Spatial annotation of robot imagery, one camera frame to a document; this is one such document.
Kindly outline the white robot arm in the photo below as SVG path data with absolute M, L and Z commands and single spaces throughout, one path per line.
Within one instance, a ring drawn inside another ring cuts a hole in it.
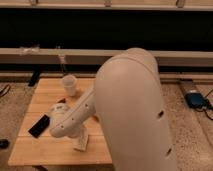
M 72 106 L 52 106 L 50 134 L 76 137 L 96 114 L 115 171 L 178 171 L 155 57 L 130 48 L 108 59 Z

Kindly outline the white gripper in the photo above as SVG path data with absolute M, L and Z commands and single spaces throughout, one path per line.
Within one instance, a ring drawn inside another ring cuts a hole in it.
M 78 138 L 78 145 L 86 146 L 88 142 L 88 133 L 86 127 L 84 125 L 80 125 L 69 134 L 69 137 Z

